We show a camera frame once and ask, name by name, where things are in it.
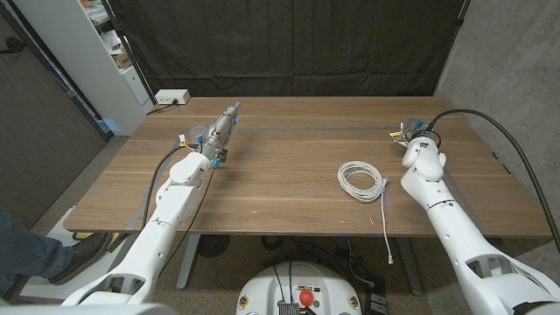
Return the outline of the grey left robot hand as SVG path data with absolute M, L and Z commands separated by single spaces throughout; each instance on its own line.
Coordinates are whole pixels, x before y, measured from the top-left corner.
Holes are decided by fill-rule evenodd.
M 226 148 L 234 126 L 238 123 L 240 101 L 236 101 L 218 116 L 203 136 L 200 153 L 213 160 Z

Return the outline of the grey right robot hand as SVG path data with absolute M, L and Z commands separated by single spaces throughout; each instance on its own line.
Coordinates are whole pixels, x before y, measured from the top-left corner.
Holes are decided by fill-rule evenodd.
M 417 137 L 429 137 L 428 124 L 416 118 L 410 118 L 407 122 L 400 122 L 398 131 L 389 133 L 390 139 L 403 147 Z

